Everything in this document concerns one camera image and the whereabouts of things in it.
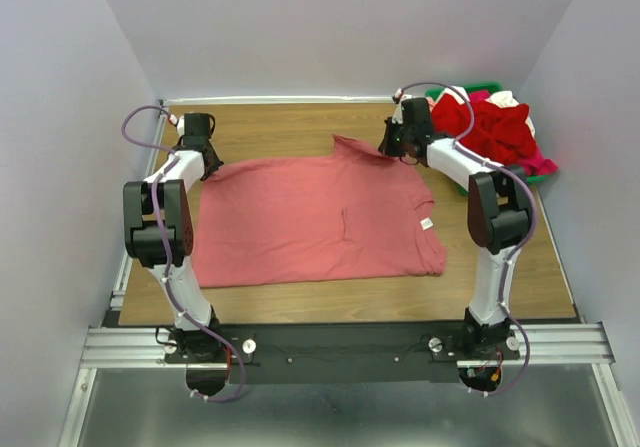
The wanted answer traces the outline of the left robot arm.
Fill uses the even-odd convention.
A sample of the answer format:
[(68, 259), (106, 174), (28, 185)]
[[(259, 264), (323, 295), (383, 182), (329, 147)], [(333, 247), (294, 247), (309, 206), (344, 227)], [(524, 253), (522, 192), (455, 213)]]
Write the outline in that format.
[(208, 113), (169, 114), (167, 120), (177, 130), (176, 145), (149, 146), (166, 152), (167, 160), (145, 179), (123, 187), (125, 248), (154, 276), (169, 302), (174, 324), (160, 343), (169, 358), (215, 362), (226, 349), (191, 262), (195, 231), (188, 192), (223, 165), (211, 142), (216, 120)]

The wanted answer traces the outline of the salmon pink t-shirt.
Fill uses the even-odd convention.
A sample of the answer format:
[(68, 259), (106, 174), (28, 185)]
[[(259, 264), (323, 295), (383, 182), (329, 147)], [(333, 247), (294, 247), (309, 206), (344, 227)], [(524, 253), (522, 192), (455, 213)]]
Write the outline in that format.
[(441, 275), (447, 251), (415, 167), (333, 138), (327, 156), (247, 160), (203, 183), (191, 261), (203, 288)]

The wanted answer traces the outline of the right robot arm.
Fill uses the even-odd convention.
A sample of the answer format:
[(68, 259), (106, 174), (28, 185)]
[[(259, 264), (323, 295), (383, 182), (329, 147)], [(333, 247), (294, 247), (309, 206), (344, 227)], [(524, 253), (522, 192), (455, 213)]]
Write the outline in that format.
[(510, 337), (509, 299), (516, 262), (537, 226), (535, 199), (524, 169), (503, 166), (435, 131), (429, 103), (399, 90), (385, 121), (379, 151), (410, 157), (467, 191), (467, 229), (479, 249), (474, 295), (461, 332), (443, 345), (455, 355), (480, 359)]

